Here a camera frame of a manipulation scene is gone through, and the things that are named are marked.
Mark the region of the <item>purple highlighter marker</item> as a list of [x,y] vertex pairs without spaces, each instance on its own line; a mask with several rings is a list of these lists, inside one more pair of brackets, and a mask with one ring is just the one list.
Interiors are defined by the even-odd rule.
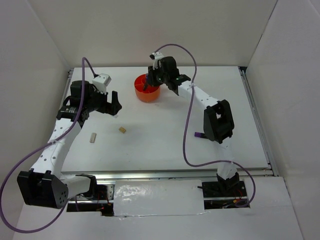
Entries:
[[194,136],[195,136],[196,138],[203,138],[203,139],[206,139],[206,138],[207,138],[206,135],[205,135],[204,133],[202,133],[202,132],[195,132],[195,133],[194,133]]

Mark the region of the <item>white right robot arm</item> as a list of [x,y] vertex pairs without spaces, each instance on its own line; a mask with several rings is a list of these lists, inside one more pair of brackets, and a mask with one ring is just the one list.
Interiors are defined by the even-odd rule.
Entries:
[[[163,56],[160,52],[154,52],[149,57],[153,60],[153,64],[148,67],[146,83],[143,88],[166,85],[177,96],[189,101],[182,139],[182,155],[185,163],[193,168],[219,164],[216,174],[218,190],[223,196],[230,196],[240,181],[237,167],[233,164],[229,148],[235,128],[230,103],[225,99],[218,100],[211,97],[197,87],[194,84],[194,78],[180,73],[176,60],[172,56]],[[187,160],[186,138],[194,102],[203,110],[203,132],[205,137],[211,142],[219,144],[219,160],[202,164],[191,164]]]

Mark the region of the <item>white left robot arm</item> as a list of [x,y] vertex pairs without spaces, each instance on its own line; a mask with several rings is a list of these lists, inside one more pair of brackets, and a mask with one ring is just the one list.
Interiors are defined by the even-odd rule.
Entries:
[[77,80],[71,83],[70,95],[57,113],[49,146],[44,148],[29,171],[21,171],[17,176],[25,204],[61,209],[77,195],[88,200],[97,197],[96,177],[82,173],[62,179],[61,172],[70,147],[90,113],[97,111],[115,116],[122,109],[116,91],[112,92],[111,102],[107,100],[110,82],[109,75],[101,74],[91,82]]

